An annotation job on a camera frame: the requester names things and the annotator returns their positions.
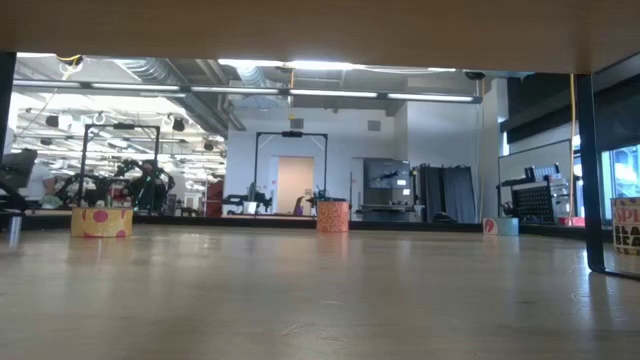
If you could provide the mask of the tan door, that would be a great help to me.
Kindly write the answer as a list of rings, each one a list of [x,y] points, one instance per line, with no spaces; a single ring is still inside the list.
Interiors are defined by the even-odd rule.
[[[312,157],[280,157],[278,159],[276,212],[307,216],[311,214],[308,199],[314,188]]]

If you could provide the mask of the bright ceiling light strip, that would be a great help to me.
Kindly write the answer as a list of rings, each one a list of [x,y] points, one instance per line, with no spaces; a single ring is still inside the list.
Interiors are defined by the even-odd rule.
[[[455,68],[442,67],[402,67],[402,66],[381,66],[381,65],[363,65],[348,62],[329,62],[329,61],[311,61],[311,60],[295,60],[295,61],[276,61],[276,60],[249,60],[249,59],[218,59],[221,65],[233,66],[236,68],[253,68],[253,67],[278,67],[296,70],[308,71],[370,71],[389,74],[429,74],[441,72],[455,72]]]

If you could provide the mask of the short yellow red-dotted can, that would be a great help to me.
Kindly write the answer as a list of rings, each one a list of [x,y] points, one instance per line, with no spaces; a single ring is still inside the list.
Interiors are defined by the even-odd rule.
[[[80,238],[123,238],[132,235],[132,208],[74,208],[71,236]]]

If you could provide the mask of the pale blue container red logo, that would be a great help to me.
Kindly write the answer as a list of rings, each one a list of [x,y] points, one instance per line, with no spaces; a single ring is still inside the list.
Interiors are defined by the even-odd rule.
[[[512,217],[484,218],[483,233],[491,236],[518,236],[519,219]]]

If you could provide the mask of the red cabinet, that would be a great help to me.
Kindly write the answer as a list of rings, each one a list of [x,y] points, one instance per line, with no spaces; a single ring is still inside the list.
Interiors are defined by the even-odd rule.
[[[207,185],[204,200],[204,213],[206,217],[219,218],[222,216],[224,199],[224,181],[218,180]]]

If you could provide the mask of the black monitor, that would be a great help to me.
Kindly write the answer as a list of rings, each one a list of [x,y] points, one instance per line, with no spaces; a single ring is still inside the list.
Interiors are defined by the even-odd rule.
[[[0,163],[0,185],[12,190],[26,188],[37,156],[38,153],[30,149],[4,155]]]

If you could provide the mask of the grey ventilation duct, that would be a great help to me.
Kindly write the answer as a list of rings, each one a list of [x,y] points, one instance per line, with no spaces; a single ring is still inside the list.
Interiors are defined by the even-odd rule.
[[[203,59],[169,58],[115,58],[114,62],[139,79],[143,84],[189,85],[202,75],[213,85],[227,85],[225,76],[213,74],[210,65],[203,66]],[[234,107],[225,94],[193,94],[171,97],[183,108],[202,130],[227,138],[230,131],[245,131],[246,126],[237,117]]]

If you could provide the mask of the small silver metal post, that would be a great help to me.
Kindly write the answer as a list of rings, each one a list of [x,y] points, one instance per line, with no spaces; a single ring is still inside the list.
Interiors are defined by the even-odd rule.
[[[8,223],[8,241],[11,248],[16,248],[20,242],[23,216],[16,214],[12,216]]]

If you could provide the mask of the white wall board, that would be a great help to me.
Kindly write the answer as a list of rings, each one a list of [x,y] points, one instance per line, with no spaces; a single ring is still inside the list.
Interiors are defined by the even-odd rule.
[[[526,167],[539,167],[558,163],[560,172],[569,181],[570,185],[571,160],[569,159],[569,145],[570,142],[564,140],[501,156],[498,159],[499,182],[522,176]]]

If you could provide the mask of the orange can with yellow circles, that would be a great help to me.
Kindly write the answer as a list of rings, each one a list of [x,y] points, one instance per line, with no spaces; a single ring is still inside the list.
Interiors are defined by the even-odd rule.
[[[317,204],[316,230],[323,233],[349,231],[349,203],[346,201],[320,201]]]

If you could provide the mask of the black aluminium table frame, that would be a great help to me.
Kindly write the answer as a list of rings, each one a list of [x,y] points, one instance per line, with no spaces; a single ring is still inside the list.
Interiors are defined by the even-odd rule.
[[[281,229],[315,229],[313,219],[278,219],[266,218],[205,218],[205,217],[169,217],[134,215],[134,224],[166,225],[166,226],[212,226],[212,227],[250,227]],[[69,229],[71,216],[62,215],[23,215],[24,230]],[[424,223],[424,222],[376,222],[352,221],[350,230],[384,230],[384,231],[424,231],[424,232],[463,232],[482,233],[481,224]],[[520,234],[560,237],[569,239],[585,239],[587,231],[580,227],[563,227],[555,225],[520,225]]]

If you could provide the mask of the bright window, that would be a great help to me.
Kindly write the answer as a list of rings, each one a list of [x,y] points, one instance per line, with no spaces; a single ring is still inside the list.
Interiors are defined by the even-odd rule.
[[[602,153],[606,199],[640,197],[640,144]]]

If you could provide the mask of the black pegboard cart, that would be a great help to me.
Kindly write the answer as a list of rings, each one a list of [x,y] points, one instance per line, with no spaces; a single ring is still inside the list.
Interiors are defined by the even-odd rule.
[[[569,181],[558,163],[526,167],[522,176],[500,181],[496,191],[501,214],[523,224],[558,224],[572,209]]]

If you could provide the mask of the wooden shelf with black legs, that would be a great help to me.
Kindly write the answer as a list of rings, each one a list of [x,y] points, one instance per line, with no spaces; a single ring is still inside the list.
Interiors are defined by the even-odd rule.
[[[0,0],[0,143],[21,51],[567,73],[606,270],[593,77],[640,53],[640,0]]]

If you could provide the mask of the long ceiling light bar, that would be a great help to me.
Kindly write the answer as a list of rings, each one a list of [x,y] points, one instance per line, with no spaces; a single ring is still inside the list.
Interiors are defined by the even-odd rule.
[[[472,95],[442,93],[372,92],[353,90],[324,90],[308,88],[266,88],[232,87],[221,85],[162,85],[108,82],[79,82],[14,79],[13,86],[21,89],[62,89],[85,91],[120,91],[154,94],[225,94],[243,96],[285,96],[285,97],[333,97],[384,101],[416,101],[437,103],[480,104],[482,97]]]

